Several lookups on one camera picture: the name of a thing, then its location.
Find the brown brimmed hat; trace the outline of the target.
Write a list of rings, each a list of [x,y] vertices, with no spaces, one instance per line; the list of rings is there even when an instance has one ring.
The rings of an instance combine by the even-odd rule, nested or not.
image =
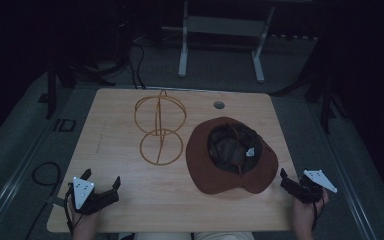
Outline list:
[[[259,194],[272,183],[279,166],[274,150],[255,130],[229,117],[200,123],[185,154],[193,182],[206,194],[235,188]]]

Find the person's right hand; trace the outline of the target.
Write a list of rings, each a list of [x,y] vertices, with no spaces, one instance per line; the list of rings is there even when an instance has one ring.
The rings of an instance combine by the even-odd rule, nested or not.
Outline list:
[[[313,225],[329,202],[329,195],[323,190],[322,198],[311,204],[303,204],[299,199],[293,198],[291,222],[297,240],[313,240]]]

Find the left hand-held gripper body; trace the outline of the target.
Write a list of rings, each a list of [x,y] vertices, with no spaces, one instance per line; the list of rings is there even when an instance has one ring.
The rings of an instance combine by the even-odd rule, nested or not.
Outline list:
[[[119,201],[118,191],[112,188],[103,193],[95,193],[95,184],[81,178],[73,178],[74,203],[77,213],[94,214],[101,209]]]

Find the gold wire hat stand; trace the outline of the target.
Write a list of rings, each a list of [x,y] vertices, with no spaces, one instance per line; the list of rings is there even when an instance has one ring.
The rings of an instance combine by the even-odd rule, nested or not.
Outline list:
[[[184,104],[166,90],[139,99],[134,106],[134,123],[143,133],[141,157],[156,166],[177,161],[185,148],[180,130],[187,119]]]

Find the black floor stand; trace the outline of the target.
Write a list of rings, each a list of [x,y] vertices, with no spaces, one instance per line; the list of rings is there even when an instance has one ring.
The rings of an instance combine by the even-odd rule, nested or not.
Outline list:
[[[60,80],[63,86],[69,88],[75,86],[74,78],[70,77],[72,72],[84,74],[89,79],[104,86],[115,86],[115,83],[104,80],[98,73],[73,62],[67,57],[60,56],[51,49],[47,54],[46,62],[47,92],[39,97],[40,103],[47,104],[46,119],[50,119],[57,108],[57,80]]]
[[[307,103],[315,103],[322,99],[320,125],[326,134],[330,133],[331,104],[335,103],[333,88],[337,47],[338,43],[332,38],[320,38],[304,64],[298,79],[289,86],[270,93],[270,96],[283,96],[304,85],[309,85],[304,100]]]

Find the black floor socket frame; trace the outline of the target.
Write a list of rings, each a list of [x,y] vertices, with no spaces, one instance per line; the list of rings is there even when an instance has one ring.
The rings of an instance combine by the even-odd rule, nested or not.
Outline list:
[[[73,132],[77,125],[76,120],[58,119],[54,125],[54,132]]]

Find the person's left hand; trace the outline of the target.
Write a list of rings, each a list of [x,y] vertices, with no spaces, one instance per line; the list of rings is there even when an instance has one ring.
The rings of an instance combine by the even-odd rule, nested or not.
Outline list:
[[[95,240],[97,233],[97,226],[100,213],[96,212],[91,215],[82,215],[71,211],[71,218],[73,222],[73,240]]]

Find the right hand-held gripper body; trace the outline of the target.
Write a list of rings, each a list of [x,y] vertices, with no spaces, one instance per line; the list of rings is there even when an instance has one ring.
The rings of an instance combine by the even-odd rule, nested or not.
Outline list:
[[[318,202],[323,196],[324,189],[333,193],[338,192],[322,170],[304,170],[299,182],[287,179],[287,192],[304,204]]]

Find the white metal desk frame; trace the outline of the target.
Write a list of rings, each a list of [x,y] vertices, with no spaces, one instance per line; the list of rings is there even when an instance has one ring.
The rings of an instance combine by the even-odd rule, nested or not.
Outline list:
[[[182,47],[178,76],[185,77],[188,62],[188,34],[206,33],[231,36],[257,37],[258,45],[251,51],[251,58],[258,83],[265,81],[260,55],[263,50],[275,7],[270,7],[264,20],[245,20],[220,17],[206,17],[189,14],[189,0],[183,0]]]

